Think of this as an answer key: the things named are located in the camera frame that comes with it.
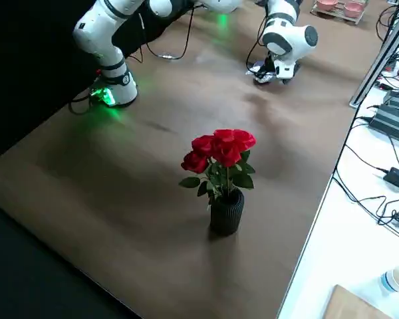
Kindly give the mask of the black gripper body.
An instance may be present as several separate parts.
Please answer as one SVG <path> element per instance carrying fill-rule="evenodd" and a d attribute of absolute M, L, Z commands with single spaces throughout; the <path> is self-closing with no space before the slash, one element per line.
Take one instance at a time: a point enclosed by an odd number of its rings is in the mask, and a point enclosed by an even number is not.
<path fill-rule="evenodd" d="M 267 58 L 265 66 L 267 72 L 265 73 L 265 81 L 273 82 L 278 80 L 282 84 L 288 84 L 295 77 L 300 69 L 299 62 L 286 64 L 282 60 L 273 60 L 271 57 Z"/>

